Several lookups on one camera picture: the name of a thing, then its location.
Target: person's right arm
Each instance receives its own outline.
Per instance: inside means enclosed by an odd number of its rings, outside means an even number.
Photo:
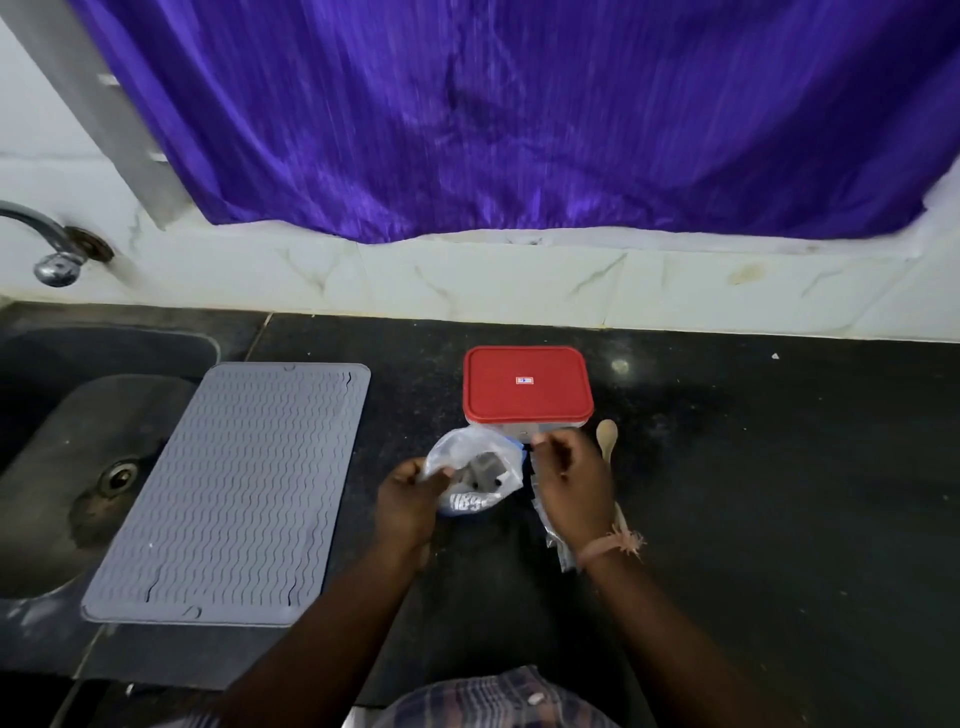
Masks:
[[[580,553],[612,531],[610,471],[580,430],[538,435],[533,444],[546,514],[570,549]],[[787,724],[770,712],[710,638],[670,602],[636,556],[610,550],[589,560],[584,571],[623,635],[658,725]]]

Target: chrome faucet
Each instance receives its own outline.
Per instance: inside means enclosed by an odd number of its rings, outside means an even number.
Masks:
[[[70,285],[80,277],[80,269],[88,260],[106,263],[113,258],[113,250],[102,238],[81,228],[64,227],[29,207],[0,200],[0,217],[29,225],[54,249],[34,266],[36,279],[44,285]]]

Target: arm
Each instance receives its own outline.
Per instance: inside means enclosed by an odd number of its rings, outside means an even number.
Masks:
[[[574,553],[610,533],[613,483],[580,430],[534,439],[540,497]],[[728,728],[783,724],[768,713],[717,646],[687,619],[635,556],[619,550],[585,567],[626,643],[658,725]]]
[[[429,555],[448,473],[417,483],[422,459],[380,486],[373,546],[224,694],[224,726],[316,728],[347,717],[396,611]]]

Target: plastic container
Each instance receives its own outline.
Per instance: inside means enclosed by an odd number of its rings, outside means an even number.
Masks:
[[[476,347],[464,357],[464,414],[529,443],[593,414],[587,364],[570,347]]]

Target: sink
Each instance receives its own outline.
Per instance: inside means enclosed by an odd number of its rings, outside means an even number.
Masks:
[[[219,351],[198,334],[39,328],[0,342],[0,599],[99,562]]]

